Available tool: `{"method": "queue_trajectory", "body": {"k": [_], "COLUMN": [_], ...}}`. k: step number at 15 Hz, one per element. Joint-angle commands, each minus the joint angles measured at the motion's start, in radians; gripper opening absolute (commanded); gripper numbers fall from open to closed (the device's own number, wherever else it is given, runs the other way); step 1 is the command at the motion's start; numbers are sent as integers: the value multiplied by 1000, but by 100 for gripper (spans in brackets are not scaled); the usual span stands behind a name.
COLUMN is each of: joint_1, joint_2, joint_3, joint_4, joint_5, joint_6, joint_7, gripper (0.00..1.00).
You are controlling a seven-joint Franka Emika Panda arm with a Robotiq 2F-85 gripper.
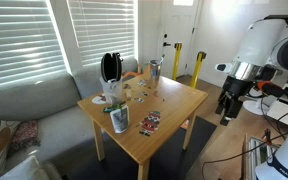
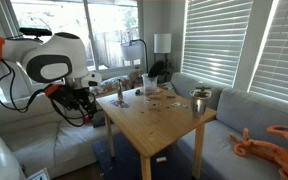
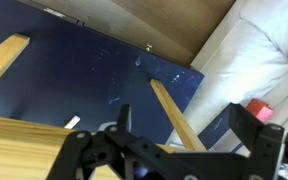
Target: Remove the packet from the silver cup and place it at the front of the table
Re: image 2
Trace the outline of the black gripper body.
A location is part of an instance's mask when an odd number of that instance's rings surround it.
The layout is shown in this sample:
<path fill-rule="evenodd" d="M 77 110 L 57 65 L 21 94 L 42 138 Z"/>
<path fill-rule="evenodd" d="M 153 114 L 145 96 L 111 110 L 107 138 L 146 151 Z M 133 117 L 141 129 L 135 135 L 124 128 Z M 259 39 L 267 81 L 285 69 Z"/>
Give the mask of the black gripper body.
<path fill-rule="evenodd" d="M 59 85 L 55 87 L 55 90 L 52 92 L 52 106 L 55 111 L 62 116 L 66 121 L 70 121 L 71 117 L 64 115 L 56 103 L 61 104 L 67 110 L 78 110 L 82 116 L 82 119 L 85 119 L 85 115 L 82 111 L 84 109 L 87 112 L 89 118 L 92 118 L 97 112 L 96 101 L 90 101 L 89 97 L 95 97 L 87 88 L 82 89 L 72 89 L 69 86 Z"/>

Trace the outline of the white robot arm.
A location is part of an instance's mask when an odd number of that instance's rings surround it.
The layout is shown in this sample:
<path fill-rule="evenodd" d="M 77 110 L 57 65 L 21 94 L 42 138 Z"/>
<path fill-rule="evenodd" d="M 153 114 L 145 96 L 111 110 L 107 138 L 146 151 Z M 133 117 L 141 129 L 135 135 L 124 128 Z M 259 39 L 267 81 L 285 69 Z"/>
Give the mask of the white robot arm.
<path fill-rule="evenodd" d="M 8 66 L 7 61 L 19 63 L 24 72 L 34 81 L 48 84 L 44 92 L 54 109 L 65 119 L 57 107 L 61 104 L 67 110 L 77 110 L 82 117 L 92 118 L 96 113 L 95 97 L 89 91 L 97 86 L 102 76 L 90 72 L 87 68 L 87 57 L 82 40 L 71 33 L 55 33 L 46 43 L 33 39 L 6 39 L 0 37 L 0 62 Z"/>

